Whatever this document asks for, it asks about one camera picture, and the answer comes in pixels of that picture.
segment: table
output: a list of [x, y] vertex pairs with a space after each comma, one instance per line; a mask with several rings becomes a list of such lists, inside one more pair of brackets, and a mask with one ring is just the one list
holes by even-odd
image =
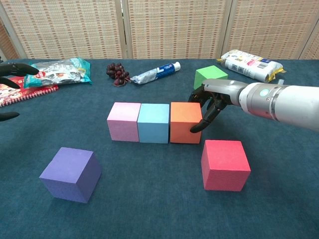
[[[88, 61], [93, 85], [0, 109], [20, 113], [0, 123], [0, 238], [319, 238], [319, 133], [228, 106], [197, 145], [111, 141], [106, 118], [115, 101], [187, 101], [195, 70], [220, 66], [179, 60], [173, 75], [116, 88], [105, 74], [113, 61], [136, 75], [175, 60]], [[279, 62], [285, 84], [319, 86], [318, 60]], [[242, 192], [204, 191], [205, 139], [242, 141], [252, 170]], [[92, 150], [103, 167], [88, 204], [53, 198], [38, 178], [60, 147]]]

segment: green cube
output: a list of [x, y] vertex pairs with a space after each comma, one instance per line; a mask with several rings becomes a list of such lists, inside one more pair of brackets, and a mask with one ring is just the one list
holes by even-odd
[[227, 79], [228, 75], [216, 66], [207, 66], [196, 70], [194, 89], [201, 86], [206, 79]]

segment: grapes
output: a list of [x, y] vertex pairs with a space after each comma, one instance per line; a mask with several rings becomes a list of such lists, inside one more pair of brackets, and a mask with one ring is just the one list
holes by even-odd
[[131, 82], [129, 72], [124, 70], [121, 63], [112, 63], [106, 67], [106, 74], [114, 80], [114, 86], [123, 86]]

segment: woven panel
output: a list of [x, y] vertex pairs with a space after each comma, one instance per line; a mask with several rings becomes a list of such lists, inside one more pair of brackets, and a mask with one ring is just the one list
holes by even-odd
[[7, 60], [19, 58], [1, 22], [0, 22], [0, 49], [4, 53]]
[[1, 0], [28, 58], [121, 58], [115, 0]]
[[128, 0], [133, 57], [219, 57], [225, 5], [225, 0]]
[[319, 23], [317, 23], [301, 59], [319, 59]]
[[318, 19], [318, 0], [238, 0], [223, 53], [240, 49], [271, 59], [298, 59]]

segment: notebook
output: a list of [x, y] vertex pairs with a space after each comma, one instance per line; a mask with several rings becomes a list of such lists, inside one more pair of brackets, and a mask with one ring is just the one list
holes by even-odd
[[57, 85], [25, 89], [23, 87], [24, 77], [12, 77], [10, 80], [17, 83], [20, 86], [20, 89], [13, 89], [0, 84], [0, 107], [46, 95], [59, 89]]

